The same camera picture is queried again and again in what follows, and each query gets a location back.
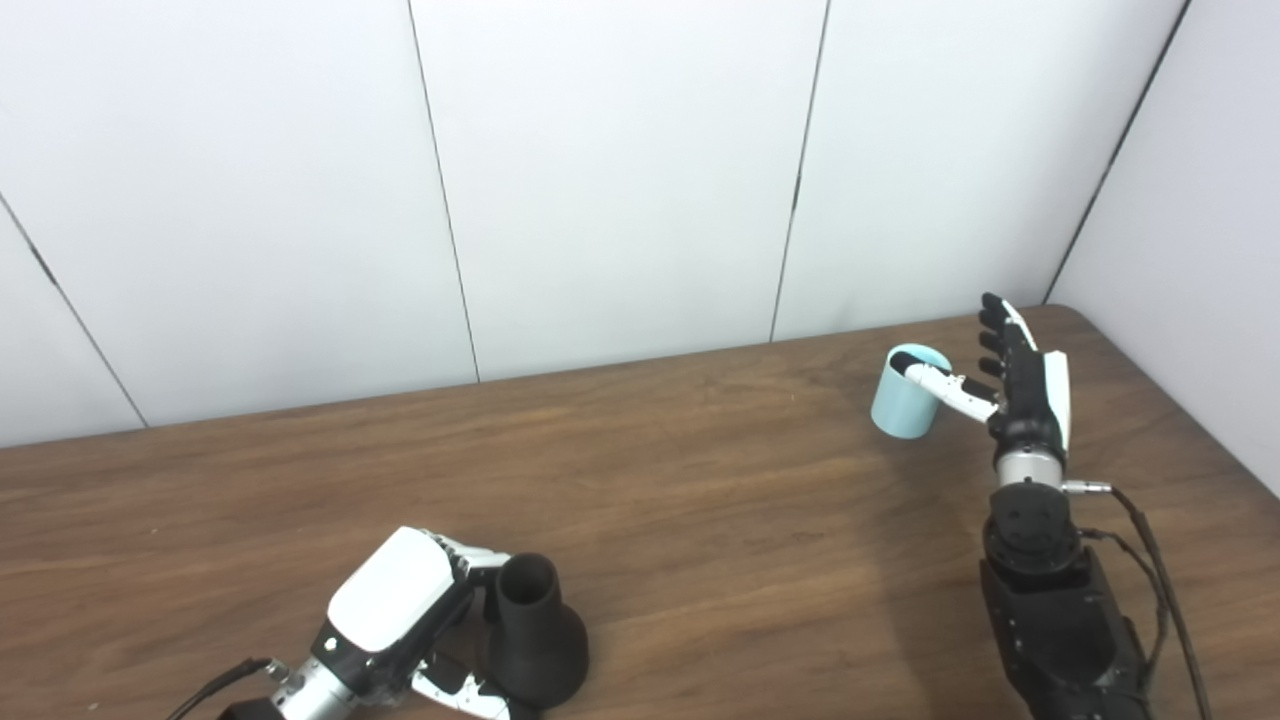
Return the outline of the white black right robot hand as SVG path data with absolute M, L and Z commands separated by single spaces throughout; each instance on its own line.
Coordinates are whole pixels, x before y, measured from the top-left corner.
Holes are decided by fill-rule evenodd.
M 1000 380 L 998 388 L 909 351 L 893 351 L 890 368 L 942 405 L 983 424 L 996 442 L 997 459 L 1046 455 L 1064 470 L 1071 433 L 1068 355 L 1041 350 L 1025 318 L 1006 299 L 984 292 L 980 302 L 979 345 L 988 355 L 979 366 Z

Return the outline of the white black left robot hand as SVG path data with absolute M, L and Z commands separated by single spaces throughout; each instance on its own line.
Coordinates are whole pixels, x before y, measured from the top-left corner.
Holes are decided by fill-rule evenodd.
M 416 693 L 471 717 L 539 719 L 436 650 L 509 560 L 425 529 L 396 529 L 333 594 L 301 685 L 280 691 L 276 707 L 287 719 L 347 719 Z

